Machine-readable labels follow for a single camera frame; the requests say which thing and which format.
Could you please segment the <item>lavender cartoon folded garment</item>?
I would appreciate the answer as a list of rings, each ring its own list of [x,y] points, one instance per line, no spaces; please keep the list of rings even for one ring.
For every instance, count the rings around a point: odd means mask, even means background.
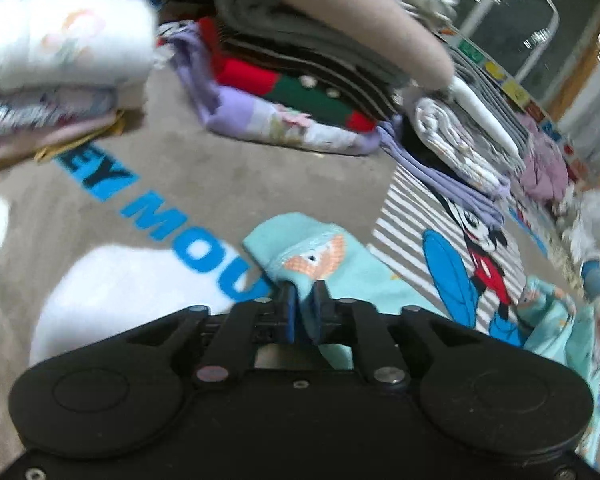
[[[175,71],[207,129],[238,140],[320,153],[360,156],[379,148],[377,125],[369,133],[357,133],[219,84],[213,77],[210,52],[201,39],[197,22],[165,40],[173,48]]]

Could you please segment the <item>white folded clothes stack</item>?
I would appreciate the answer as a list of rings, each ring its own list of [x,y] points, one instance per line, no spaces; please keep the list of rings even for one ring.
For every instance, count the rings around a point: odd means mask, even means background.
[[[0,165],[142,108],[156,40],[149,0],[0,0]]]

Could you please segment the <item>red green black sweater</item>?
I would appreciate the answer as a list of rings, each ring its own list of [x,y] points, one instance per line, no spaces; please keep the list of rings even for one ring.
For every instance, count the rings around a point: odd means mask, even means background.
[[[344,68],[313,66],[309,60],[278,56],[237,41],[227,44],[227,29],[217,18],[201,18],[198,29],[222,86],[285,105],[324,124],[369,133],[396,114],[391,93]]]

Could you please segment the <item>purple floral quilt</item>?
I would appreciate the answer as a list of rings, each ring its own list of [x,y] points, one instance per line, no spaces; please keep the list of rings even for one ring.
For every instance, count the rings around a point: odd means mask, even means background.
[[[531,116],[524,113],[516,116],[527,129],[530,142],[524,171],[518,177],[524,194],[539,203],[560,202],[565,197],[569,176],[558,145]]]

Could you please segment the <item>lavender folded sheet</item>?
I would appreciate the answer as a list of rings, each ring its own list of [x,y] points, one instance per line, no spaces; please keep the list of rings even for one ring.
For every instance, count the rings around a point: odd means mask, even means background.
[[[380,122],[376,131],[380,136],[380,146],[413,177],[430,186],[447,200],[473,212],[487,226],[504,226],[504,214],[495,205],[494,200],[437,169],[421,164],[399,143],[392,122]]]

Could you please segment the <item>beige folded blanket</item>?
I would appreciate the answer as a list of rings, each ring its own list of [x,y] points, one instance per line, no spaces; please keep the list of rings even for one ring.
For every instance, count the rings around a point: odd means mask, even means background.
[[[422,87],[442,90],[455,68],[445,46],[396,0],[283,0],[376,52]]]

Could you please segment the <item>white patterned folded blanket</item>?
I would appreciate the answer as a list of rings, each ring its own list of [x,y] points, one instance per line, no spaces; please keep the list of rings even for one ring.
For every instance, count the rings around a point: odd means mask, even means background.
[[[493,198],[506,198],[510,182],[477,150],[474,138],[452,110],[437,100],[418,99],[411,124],[419,140],[463,181]]]

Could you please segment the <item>teal patterned children's garment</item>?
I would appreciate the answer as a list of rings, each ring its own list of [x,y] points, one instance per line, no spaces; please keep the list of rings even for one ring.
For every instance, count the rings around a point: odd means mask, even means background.
[[[261,223],[244,246],[271,282],[294,284],[301,301],[323,281],[336,297],[368,301],[385,314],[416,306],[476,328],[486,300],[493,299],[484,319],[488,335],[565,365],[600,400],[600,342],[592,308],[532,275],[522,285],[511,282],[505,260],[510,243],[502,230],[475,217],[442,231],[423,221],[378,222],[385,229],[375,235],[388,252],[300,212]]]

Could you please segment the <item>wooden framed window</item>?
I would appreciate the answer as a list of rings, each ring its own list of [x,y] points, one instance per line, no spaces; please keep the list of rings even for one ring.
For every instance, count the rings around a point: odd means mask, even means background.
[[[456,13],[553,118],[572,122],[600,95],[600,0],[460,0]]]

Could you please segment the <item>white crumpled cloth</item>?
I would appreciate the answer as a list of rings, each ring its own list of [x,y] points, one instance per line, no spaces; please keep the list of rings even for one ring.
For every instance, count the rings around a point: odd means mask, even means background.
[[[600,254],[600,188],[582,191],[571,183],[555,207],[557,229],[574,264]]]

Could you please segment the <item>brown Mickey Mouse blanket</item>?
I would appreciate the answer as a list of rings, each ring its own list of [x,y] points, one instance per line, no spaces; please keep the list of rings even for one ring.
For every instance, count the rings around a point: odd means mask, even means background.
[[[167,69],[122,136],[0,172],[0,471],[21,452],[7,398],[22,372],[191,304],[227,310],[260,275],[242,241],[287,212],[342,226],[430,301],[422,233],[464,249],[445,209],[386,154],[217,136]]]

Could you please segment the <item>grey folded blanket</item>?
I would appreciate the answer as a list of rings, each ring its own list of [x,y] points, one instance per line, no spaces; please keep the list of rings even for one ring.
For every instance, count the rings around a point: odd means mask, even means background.
[[[507,103],[503,92],[475,63],[456,47],[446,47],[454,63],[454,76],[462,78],[488,110],[501,123],[517,145],[519,157],[528,152],[529,133],[519,122],[515,111]],[[454,101],[449,87],[446,91]]]

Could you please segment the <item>white rolled towel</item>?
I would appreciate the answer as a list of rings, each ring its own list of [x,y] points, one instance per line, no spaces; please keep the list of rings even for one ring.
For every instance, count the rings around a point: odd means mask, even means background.
[[[495,143],[509,155],[519,155],[517,145],[512,137],[462,78],[454,76],[449,90],[454,101]]]

